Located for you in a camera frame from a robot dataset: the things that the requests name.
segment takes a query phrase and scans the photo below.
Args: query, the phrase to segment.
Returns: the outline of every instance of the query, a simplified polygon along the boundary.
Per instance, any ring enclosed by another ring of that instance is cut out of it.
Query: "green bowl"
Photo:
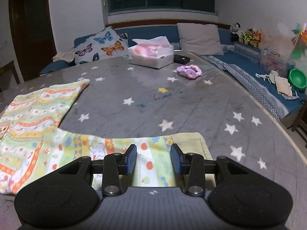
[[[299,92],[304,92],[307,87],[307,78],[303,71],[294,68],[289,72],[288,81]]]

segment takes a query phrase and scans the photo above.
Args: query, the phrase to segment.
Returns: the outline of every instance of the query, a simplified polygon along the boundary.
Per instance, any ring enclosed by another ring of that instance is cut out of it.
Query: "door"
[[[9,14],[21,74],[34,79],[56,54],[48,0],[9,0]]]

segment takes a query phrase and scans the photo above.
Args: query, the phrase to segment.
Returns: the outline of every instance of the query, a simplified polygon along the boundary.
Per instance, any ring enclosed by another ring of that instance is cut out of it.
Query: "sofa backrest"
[[[220,35],[220,42],[222,45],[233,45],[231,39],[231,32],[227,29],[218,29]],[[116,29],[116,32],[128,34],[128,45],[132,47],[136,45],[132,39],[152,39],[158,36],[166,36],[171,44],[179,43],[179,35],[176,25],[154,25],[154,26],[137,26]],[[76,38],[74,41],[74,47],[76,48],[81,43],[84,43],[87,38],[92,35],[86,35],[83,37]]]

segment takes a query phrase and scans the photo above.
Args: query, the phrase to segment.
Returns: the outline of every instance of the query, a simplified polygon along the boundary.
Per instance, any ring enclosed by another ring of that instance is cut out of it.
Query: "scrunchie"
[[[177,72],[188,79],[196,79],[201,75],[201,69],[196,65],[177,67]]]

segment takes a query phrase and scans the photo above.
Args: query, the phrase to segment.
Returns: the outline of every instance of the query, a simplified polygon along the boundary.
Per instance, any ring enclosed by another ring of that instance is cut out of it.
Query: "orange plush toy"
[[[259,43],[261,41],[262,34],[256,31],[253,39],[249,42],[249,44],[255,48],[259,48]]]

